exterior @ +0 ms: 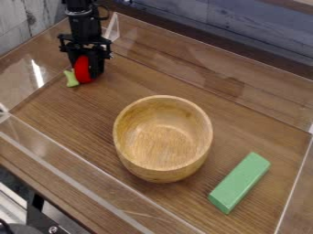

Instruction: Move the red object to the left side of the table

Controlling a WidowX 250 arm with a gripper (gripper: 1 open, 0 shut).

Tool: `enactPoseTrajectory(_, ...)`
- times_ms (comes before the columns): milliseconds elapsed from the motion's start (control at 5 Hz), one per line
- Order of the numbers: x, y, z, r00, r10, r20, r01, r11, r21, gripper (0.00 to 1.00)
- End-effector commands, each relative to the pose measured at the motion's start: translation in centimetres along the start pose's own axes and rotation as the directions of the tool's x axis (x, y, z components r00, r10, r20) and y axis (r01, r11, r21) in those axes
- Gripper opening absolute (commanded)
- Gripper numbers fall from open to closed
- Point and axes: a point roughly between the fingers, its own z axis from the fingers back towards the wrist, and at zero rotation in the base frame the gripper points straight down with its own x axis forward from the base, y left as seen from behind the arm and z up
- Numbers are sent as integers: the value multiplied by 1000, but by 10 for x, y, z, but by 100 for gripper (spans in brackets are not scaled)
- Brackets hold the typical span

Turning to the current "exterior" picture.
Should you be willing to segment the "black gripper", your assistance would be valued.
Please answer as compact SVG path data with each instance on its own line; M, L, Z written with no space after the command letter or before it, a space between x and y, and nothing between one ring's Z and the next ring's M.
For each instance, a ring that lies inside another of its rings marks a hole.
M106 64L103 55L94 50L111 44L110 40L102 36L102 20L103 18L97 16L70 16L71 33L58 36L59 49L67 54L71 66L75 66L79 56L91 51L89 60L93 79L105 73Z

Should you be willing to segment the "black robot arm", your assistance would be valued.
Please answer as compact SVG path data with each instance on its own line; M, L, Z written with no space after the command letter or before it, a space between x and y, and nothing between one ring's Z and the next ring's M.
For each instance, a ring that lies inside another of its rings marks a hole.
M103 37L97 0L63 0L71 32L58 36L59 49L67 54L79 83L93 82L103 73L106 60L113 58L111 40Z

